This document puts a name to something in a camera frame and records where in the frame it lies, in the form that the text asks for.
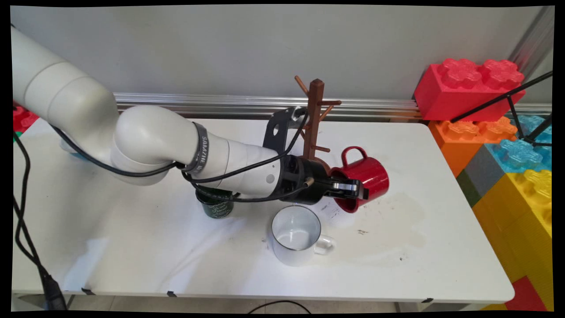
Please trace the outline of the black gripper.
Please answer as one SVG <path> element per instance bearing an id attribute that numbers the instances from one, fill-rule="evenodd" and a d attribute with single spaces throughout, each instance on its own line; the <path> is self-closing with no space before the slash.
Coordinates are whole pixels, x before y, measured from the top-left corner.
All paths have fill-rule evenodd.
<path id="1" fill-rule="evenodd" d="M 308 178 L 313 184 L 306 189 L 300 189 Z M 369 199 L 369 190 L 357 179 L 328 177 L 323 165 L 294 155 L 286 155 L 281 159 L 279 177 L 280 200 L 284 202 L 314 205 L 321 201 L 328 192 L 329 197 L 337 199 Z"/>

